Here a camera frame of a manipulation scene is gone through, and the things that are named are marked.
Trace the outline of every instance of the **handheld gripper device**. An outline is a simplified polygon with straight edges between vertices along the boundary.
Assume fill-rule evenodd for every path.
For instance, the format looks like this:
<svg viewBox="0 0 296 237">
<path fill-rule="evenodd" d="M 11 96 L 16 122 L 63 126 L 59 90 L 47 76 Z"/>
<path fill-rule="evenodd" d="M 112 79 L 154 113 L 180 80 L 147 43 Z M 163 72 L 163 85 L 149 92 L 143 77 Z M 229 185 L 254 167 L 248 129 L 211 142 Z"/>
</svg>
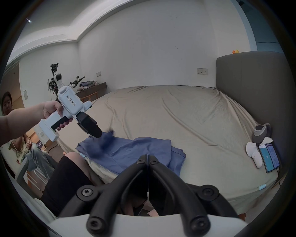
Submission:
<svg viewBox="0 0 296 237">
<path fill-rule="evenodd" d="M 59 115 L 57 111 L 52 113 L 47 119 L 41 119 L 39 126 L 51 141 L 57 140 L 59 134 L 56 129 L 60 124 L 74 118 L 78 126 L 86 133 L 100 137 L 101 129 L 97 126 L 97 122 L 93 120 L 85 112 L 92 106 L 91 101 L 82 102 L 69 86 L 63 86 L 57 94 L 59 101 L 63 105 L 63 115 Z"/>
</svg>

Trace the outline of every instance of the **fingers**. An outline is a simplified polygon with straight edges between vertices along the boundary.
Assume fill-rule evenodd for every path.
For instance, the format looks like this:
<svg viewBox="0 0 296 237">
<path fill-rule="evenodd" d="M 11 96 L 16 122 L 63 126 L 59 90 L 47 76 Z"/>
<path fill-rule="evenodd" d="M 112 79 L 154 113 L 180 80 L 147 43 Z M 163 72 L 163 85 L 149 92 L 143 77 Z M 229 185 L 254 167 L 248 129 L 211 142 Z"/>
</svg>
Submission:
<svg viewBox="0 0 296 237">
<path fill-rule="evenodd" d="M 59 127 L 57 127 L 57 130 L 61 130 L 61 128 L 64 128 L 65 126 L 67 126 L 70 122 L 73 121 L 73 118 L 70 118 L 67 122 L 64 122 L 63 124 L 60 124 Z"/>
<path fill-rule="evenodd" d="M 63 115 L 63 109 L 64 109 L 63 106 L 57 101 L 54 101 L 54 106 L 57 109 L 57 113 L 59 115 Z"/>
</svg>

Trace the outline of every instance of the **dark hair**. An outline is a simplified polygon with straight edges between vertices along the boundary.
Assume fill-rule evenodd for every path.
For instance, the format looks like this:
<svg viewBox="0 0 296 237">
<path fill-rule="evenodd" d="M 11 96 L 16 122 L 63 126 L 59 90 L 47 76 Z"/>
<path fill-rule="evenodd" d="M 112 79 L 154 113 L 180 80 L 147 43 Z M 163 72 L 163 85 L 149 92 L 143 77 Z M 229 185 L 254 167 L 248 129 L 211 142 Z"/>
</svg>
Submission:
<svg viewBox="0 0 296 237">
<path fill-rule="evenodd" d="M 12 103 L 11 94 L 10 94 L 9 91 L 6 91 L 6 92 L 4 93 L 4 95 L 2 96 L 2 100 L 1 100 L 1 110 L 2 110 L 2 113 L 3 113 L 3 101 L 4 101 L 4 99 L 5 99 L 6 96 L 9 96 L 10 101 L 11 101 L 11 103 Z"/>
</svg>

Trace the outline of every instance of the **jeans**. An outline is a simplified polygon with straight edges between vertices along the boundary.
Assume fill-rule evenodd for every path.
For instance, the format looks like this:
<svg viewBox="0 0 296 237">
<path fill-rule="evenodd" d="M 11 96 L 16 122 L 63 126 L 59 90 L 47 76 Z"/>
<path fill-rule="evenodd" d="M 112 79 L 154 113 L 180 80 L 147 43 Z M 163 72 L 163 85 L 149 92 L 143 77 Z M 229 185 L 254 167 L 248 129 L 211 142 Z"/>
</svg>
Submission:
<svg viewBox="0 0 296 237">
<path fill-rule="evenodd" d="M 32 143 L 29 153 L 25 154 L 24 158 L 29 160 L 28 171 L 39 168 L 48 180 L 58 165 L 49 154 L 43 152 L 35 143 Z"/>
</svg>

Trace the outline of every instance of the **black shorts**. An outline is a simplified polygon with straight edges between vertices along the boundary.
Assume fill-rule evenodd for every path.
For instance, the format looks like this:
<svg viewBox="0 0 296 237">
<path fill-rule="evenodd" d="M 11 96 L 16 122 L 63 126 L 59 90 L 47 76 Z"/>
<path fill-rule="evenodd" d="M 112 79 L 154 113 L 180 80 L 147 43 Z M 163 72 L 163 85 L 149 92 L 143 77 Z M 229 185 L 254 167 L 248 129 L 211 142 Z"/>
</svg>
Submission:
<svg viewBox="0 0 296 237">
<path fill-rule="evenodd" d="M 72 160 L 63 156 L 46 184 L 40 200 L 58 217 L 68 201 L 84 185 L 93 184 Z"/>
</svg>

